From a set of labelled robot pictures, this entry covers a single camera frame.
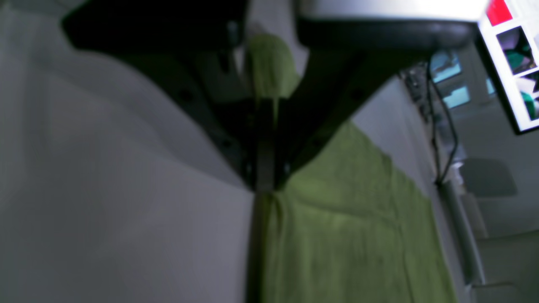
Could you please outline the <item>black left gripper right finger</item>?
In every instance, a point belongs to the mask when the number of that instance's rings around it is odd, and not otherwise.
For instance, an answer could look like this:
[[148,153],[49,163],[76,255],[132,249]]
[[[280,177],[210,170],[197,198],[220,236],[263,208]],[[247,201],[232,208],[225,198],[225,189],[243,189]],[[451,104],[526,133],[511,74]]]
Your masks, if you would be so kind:
[[298,17],[309,58],[293,94],[278,105],[275,189],[304,167],[389,78],[439,50],[466,45],[474,21],[321,20]]

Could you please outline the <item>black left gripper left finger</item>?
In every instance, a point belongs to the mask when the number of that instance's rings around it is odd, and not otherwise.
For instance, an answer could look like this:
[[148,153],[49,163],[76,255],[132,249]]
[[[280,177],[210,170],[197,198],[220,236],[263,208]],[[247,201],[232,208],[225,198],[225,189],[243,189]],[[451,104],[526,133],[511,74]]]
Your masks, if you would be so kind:
[[113,57],[166,93],[256,189],[256,101],[234,50],[246,0],[88,0],[61,20],[72,46]]

